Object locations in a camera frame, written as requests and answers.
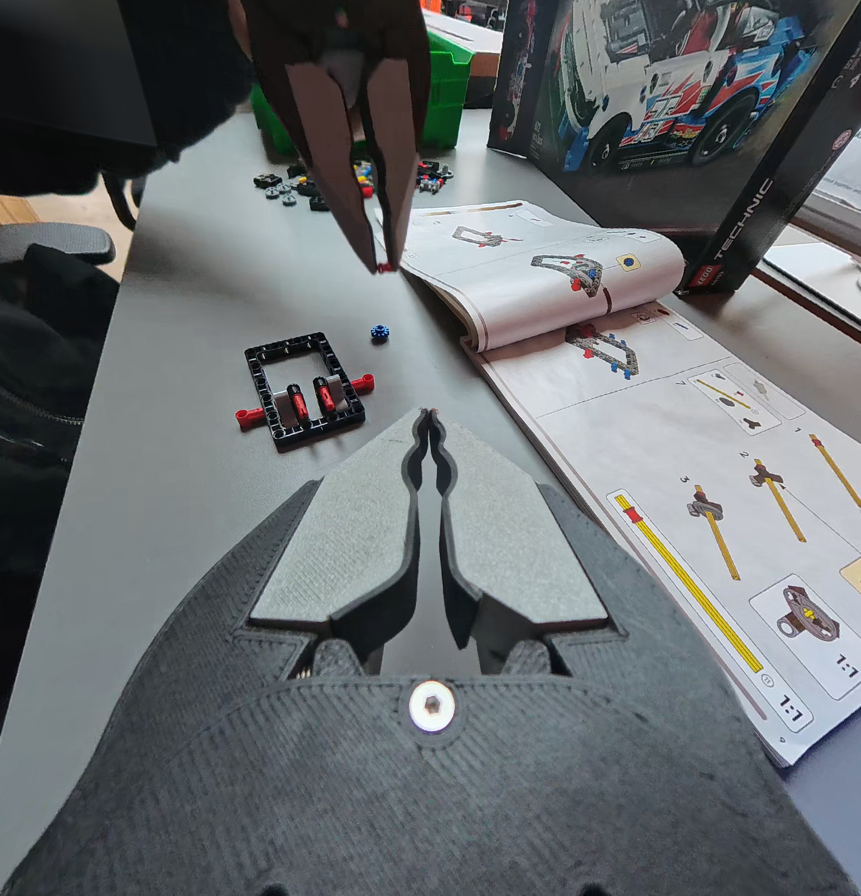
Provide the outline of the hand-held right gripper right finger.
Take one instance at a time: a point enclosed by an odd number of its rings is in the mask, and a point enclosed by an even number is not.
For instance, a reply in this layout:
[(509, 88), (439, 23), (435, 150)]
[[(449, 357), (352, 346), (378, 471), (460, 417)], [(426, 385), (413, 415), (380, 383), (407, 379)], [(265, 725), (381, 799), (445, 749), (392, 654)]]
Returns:
[(437, 410), (429, 442), (457, 646), (473, 641), (481, 671), (497, 674), (522, 641), (608, 632), (608, 611), (533, 478)]

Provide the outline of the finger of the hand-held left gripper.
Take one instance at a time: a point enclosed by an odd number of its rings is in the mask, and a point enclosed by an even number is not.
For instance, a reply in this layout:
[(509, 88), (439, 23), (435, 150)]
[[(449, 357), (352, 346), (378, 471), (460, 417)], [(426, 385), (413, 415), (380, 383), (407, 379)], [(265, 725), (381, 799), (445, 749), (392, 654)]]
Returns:
[(401, 263), (419, 161), (408, 65), (382, 59), (362, 89), (362, 125), (378, 175), (387, 262)]
[(352, 132), (343, 90), (316, 63), (288, 64), (286, 72), (308, 145), (311, 176), (359, 260), (375, 274), (375, 239), (350, 162)]

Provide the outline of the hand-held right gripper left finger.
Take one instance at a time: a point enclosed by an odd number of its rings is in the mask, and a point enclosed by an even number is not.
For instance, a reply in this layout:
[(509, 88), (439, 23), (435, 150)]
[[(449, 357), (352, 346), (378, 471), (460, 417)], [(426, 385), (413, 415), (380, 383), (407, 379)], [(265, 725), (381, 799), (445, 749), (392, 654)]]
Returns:
[(426, 409), (413, 409), (317, 486), (249, 613), (252, 624), (346, 641), (361, 661), (417, 599)]

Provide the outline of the lego instruction booklet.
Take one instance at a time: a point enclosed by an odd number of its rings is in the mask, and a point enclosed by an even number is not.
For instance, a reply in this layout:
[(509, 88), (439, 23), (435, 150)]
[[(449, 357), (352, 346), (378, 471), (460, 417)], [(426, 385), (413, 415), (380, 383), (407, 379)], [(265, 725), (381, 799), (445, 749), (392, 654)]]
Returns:
[(861, 444), (661, 304), (669, 238), (524, 200), (414, 208), (402, 270), (660, 579), (780, 766), (861, 707)]

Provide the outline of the black lego frame assembly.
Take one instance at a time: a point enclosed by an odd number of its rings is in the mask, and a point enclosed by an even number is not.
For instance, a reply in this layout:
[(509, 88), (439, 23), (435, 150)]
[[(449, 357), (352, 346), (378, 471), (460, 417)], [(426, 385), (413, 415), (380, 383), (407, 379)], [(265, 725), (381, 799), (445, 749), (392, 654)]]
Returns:
[[(236, 413), (238, 426), (242, 432), (264, 428), (279, 453), (366, 420), (362, 396), (373, 390), (374, 379), (351, 380), (322, 332), (247, 349), (245, 363), (258, 403)], [(300, 426), (291, 405), (290, 384), (301, 387), (311, 419), (308, 429)]]

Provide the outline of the person's left forearm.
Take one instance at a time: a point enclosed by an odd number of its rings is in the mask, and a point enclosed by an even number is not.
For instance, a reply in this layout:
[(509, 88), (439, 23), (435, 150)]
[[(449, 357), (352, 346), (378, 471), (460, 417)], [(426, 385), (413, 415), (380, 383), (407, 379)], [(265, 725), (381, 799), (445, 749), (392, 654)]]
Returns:
[(251, 62), (226, 1), (119, 1), (156, 145), (110, 163), (132, 178), (176, 162), (228, 120), (249, 94)]

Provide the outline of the pile of loose lego pieces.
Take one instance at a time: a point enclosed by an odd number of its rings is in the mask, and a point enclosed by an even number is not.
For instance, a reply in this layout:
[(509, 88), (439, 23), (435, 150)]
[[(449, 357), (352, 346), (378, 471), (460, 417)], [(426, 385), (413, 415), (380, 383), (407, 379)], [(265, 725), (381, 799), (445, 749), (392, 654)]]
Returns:
[[(374, 164), (368, 159), (357, 159), (353, 163), (353, 169), (363, 199), (372, 198), (378, 181)], [(307, 169), (303, 164), (289, 166), (287, 176), (288, 178), (285, 180), (279, 173), (261, 173), (254, 176), (253, 182), (268, 199), (280, 198), (284, 205), (293, 206), (297, 203), (297, 196), (303, 196), (309, 199), (309, 207), (312, 211), (329, 211), (316, 182), (308, 176)], [(447, 164), (419, 161), (415, 187), (420, 192), (436, 195), (453, 176), (454, 173)]]

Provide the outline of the lego set box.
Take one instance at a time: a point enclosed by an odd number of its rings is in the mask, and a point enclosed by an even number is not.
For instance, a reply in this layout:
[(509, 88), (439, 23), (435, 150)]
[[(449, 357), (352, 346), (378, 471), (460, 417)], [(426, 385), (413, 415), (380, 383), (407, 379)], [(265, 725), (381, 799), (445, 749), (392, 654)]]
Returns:
[(489, 147), (741, 285), (861, 128), (861, 1), (510, 2)]

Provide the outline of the green plastic bin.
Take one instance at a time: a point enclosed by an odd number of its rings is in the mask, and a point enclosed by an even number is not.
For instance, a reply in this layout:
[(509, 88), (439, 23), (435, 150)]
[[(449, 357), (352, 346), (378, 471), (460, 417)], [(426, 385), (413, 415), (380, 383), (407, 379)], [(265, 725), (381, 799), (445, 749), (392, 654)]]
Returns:
[[(422, 146), (448, 150), (457, 144), (473, 53), (433, 31), (427, 37), (431, 83)], [(254, 85), (250, 100), (257, 127), (271, 138), (279, 154), (294, 156), (297, 151), (290, 136), (258, 84)]]

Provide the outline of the white wood-edged desk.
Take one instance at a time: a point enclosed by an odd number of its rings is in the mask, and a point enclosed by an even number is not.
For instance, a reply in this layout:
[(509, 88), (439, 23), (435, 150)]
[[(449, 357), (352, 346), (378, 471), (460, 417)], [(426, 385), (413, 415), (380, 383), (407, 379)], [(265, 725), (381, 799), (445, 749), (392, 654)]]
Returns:
[(425, 24), (431, 31), (473, 53), (471, 77), (496, 78), (503, 34), (489, 28), (422, 9)]

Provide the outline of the black mesh office chair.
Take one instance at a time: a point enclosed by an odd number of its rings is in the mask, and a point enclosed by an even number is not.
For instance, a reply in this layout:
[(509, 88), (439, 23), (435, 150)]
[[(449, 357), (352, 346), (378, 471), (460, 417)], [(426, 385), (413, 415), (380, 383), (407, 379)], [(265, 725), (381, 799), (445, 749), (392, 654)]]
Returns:
[(116, 248), (105, 230), (76, 223), (34, 222), (0, 226), (0, 264), (19, 263), (32, 245), (42, 245), (101, 265), (112, 263)]

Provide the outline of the black backpack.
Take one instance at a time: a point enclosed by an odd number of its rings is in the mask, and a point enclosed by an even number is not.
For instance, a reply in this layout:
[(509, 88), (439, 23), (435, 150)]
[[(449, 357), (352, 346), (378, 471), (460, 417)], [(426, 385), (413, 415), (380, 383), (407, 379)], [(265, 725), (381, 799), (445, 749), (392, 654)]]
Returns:
[(118, 291), (43, 245), (0, 264), (0, 734)]

